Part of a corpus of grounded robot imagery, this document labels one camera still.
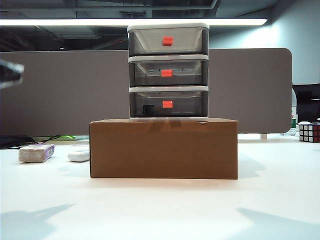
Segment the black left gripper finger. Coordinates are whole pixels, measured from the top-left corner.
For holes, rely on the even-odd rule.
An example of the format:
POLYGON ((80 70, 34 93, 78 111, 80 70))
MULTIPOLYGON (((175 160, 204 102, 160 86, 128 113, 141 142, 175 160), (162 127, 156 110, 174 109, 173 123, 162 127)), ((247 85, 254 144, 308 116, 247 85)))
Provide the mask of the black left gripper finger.
POLYGON ((9 88, 23 82, 24 65, 0 60, 0 87, 9 88))

